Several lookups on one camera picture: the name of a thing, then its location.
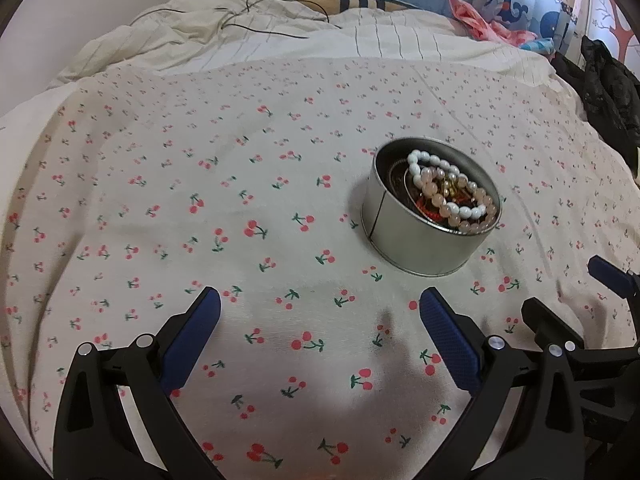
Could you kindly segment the round silver metal tin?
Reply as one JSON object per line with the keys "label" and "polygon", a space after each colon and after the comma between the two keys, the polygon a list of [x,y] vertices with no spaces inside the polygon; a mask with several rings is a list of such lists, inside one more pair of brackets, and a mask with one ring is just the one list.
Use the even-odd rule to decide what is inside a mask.
{"label": "round silver metal tin", "polygon": [[448,144],[403,138],[373,156],[362,227],[372,246],[401,270],[422,276],[457,271],[501,213],[488,173]]}

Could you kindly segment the black jacket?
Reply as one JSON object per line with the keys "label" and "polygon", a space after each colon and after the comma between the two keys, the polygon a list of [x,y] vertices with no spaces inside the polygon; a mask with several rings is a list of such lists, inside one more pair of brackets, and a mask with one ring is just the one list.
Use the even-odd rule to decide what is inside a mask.
{"label": "black jacket", "polygon": [[639,172],[639,79],[612,57],[601,40],[582,37],[579,68],[560,52],[551,65],[580,96],[587,120],[633,174]]}

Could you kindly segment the cherry print bed sheet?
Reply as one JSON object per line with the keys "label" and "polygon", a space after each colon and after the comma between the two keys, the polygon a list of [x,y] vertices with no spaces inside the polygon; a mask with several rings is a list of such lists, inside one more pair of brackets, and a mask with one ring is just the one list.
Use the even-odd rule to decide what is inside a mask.
{"label": "cherry print bed sheet", "polygon": [[639,266],[639,191],[571,94],[463,65],[260,61],[157,76],[113,67],[1,121],[1,354],[45,463],[75,349],[153,333],[204,286],[222,318],[172,397],[231,479],[408,479],[468,398],[420,323],[430,281],[361,223],[373,157],[418,136],[470,156],[503,204],[436,287],[514,346],[538,297],[588,344],[626,346],[590,278]]}

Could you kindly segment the pink crumpled cloth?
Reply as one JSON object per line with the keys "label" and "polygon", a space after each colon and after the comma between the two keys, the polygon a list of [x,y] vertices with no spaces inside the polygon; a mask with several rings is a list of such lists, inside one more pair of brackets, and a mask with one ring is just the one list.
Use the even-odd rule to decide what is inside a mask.
{"label": "pink crumpled cloth", "polygon": [[521,47],[537,36],[528,30],[510,30],[497,21],[486,21],[471,3],[464,0],[448,0],[451,14],[468,30],[471,37],[478,41],[491,41]]}

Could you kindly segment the striped tan pillow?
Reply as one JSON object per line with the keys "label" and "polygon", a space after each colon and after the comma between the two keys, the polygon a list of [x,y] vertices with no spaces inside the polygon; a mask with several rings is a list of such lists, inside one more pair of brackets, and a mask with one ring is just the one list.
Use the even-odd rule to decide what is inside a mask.
{"label": "striped tan pillow", "polygon": [[297,0],[312,10],[326,12],[326,14],[340,14],[350,9],[378,9],[384,12],[395,12],[402,10],[414,10],[414,6],[409,6],[396,0]]}

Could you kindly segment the striped white duvet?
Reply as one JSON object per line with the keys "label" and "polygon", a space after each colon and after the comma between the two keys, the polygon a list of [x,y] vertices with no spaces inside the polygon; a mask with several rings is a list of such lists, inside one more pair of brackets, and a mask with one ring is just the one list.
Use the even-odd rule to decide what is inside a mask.
{"label": "striped white duvet", "polygon": [[21,47],[1,43],[1,111],[112,66],[169,76],[268,58],[389,58],[488,70],[529,87],[577,93],[542,55],[477,41],[453,18],[425,10],[312,10],[297,0],[170,0],[132,24],[81,39],[77,23],[47,24]]}

